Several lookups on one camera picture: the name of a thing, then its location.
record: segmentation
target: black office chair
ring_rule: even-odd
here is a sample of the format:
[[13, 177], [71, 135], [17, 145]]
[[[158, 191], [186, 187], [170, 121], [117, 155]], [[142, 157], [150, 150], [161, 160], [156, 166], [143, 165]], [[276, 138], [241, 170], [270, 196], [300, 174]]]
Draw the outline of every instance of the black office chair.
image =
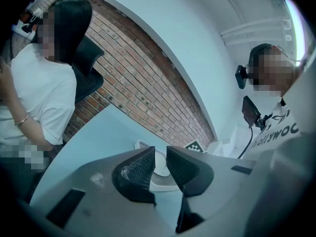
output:
[[90, 95], [103, 84], [102, 75], [93, 69], [93, 64], [102, 55], [104, 51], [84, 36], [76, 50], [72, 65], [77, 79], [75, 102]]

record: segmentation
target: black cable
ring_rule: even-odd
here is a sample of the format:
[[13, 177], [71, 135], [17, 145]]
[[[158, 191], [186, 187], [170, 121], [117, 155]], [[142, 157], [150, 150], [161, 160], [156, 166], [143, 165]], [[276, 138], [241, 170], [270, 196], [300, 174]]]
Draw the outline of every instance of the black cable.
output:
[[250, 138], [250, 140], [249, 140], [247, 146], [245, 147], [245, 149], [241, 152], [240, 156], [238, 156], [238, 159], [240, 159], [240, 158], [243, 156], [243, 154], [246, 152], [247, 148], [249, 147], [249, 145], [250, 145], [250, 143], [251, 143], [251, 141], [252, 141], [252, 136], [253, 136], [252, 127], [250, 128], [250, 130], [251, 130], [251, 138]]

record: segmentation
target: woman's hand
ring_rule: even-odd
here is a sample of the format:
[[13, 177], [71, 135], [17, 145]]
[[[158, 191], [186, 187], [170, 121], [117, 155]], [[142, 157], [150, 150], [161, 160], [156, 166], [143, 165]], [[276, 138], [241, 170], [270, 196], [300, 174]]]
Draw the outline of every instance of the woman's hand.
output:
[[11, 68], [0, 56], [0, 99], [8, 101], [15, 92]]

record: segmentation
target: black slot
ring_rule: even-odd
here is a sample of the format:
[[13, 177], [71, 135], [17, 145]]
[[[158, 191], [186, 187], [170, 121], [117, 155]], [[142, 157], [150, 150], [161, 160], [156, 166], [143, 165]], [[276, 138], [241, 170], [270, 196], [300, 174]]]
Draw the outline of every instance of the black slot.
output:
[[46, 218], [60, 228], [64, 228], [70, 216], [80, 203], [85, 192], [71, 189], [50, 211]]
[[242, 166], [238, 166], [238, 165], [235, 165], [231, 169], [234, 170], [234, 171], [246, 174], [246, 175], [250, 175], [250, 173], [252, 171], [251, 168], [246, 168], [246, 167], [242, 167]]

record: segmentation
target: black hair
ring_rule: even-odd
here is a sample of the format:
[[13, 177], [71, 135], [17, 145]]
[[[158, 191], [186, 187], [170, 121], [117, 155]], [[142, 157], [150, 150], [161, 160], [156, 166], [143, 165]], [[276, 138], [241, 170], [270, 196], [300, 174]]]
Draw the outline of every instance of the black hair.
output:
[[247, 73], [248, 78], [253, 85], [263, 85], [264, 82], [259, 80], [259, 57], [264, 55], [267, 49], [271, 49], [272, 45], [270, 44], [260, 44], [254, 47], [249, 55], [249, 72]]
[[[87, 0], [56, 0], [48, 11], [54, 12], [54, 46], [57, 60], [72, 64], [75, 51], [91, 21], [92, 7]], [[32, 43], [38, 42], [38, 28]]]

